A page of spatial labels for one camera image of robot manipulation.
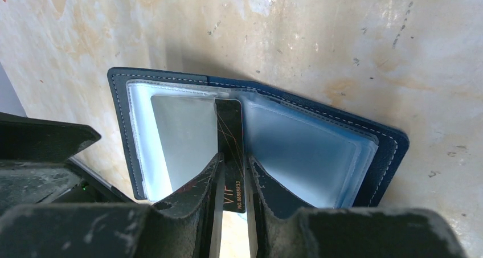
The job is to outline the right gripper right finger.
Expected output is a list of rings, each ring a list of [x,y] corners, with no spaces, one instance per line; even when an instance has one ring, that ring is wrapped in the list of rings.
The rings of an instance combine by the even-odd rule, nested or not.
[[[253,257],[465,257],[450,225],[421,208],[315,208],[247,157]]]

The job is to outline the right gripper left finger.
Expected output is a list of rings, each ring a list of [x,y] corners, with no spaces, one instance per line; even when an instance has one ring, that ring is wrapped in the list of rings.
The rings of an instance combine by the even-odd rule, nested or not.
[[[224,156],[155,204],[22,204],[1,216],[2,257],[217,257]]]

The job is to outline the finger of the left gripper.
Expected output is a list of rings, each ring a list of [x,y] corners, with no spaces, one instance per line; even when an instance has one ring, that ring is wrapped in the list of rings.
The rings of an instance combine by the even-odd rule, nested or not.
[[[1,162],[1,213],[20,204],[130,203],[133,200],[85,164]]]
[[[1,113],[1,160],[63,162],[101,139],[92,127]]]

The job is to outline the blue leather card holder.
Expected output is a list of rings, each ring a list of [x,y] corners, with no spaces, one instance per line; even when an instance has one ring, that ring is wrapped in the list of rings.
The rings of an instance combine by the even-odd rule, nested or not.
[[[318,208],[379,204],[410,142],[389,126],[255,81],[108,70],[134,197],[157,202],[218,150],[216,99],[241,103],[245,157]]]

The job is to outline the black card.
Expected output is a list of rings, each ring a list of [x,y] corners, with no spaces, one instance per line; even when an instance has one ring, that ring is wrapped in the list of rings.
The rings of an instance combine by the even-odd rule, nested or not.
[[[216,99],[218,150],[224,156],[223,209],[245,213],[242,105],[233,99]]]

